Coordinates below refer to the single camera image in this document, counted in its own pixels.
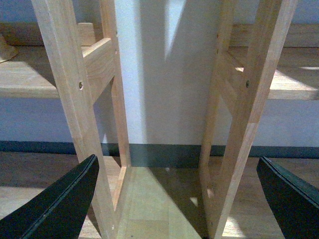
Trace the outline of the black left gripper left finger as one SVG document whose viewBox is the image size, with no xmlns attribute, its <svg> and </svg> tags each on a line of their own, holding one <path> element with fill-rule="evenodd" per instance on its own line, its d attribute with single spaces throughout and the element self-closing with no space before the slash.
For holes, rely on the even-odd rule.
<svg viewBox="0 0 319 239">
<path fill-rule="evenodd" d="M 77 239 L 92 202 L 99 162 L 92 154 L 0 221 L 2 239 Z"/>
</svg>

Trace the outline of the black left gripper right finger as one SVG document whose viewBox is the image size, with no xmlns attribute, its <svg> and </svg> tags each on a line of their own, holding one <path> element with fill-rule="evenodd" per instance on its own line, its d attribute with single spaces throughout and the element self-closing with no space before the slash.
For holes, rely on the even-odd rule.
<svg viewBox="0 0 319 239">
<path fill-rule="evenodd" d="M 256 168 L 267 203 L 286 239 L 319 237 L 319 190 L 266 157 Z"/>
</svg>

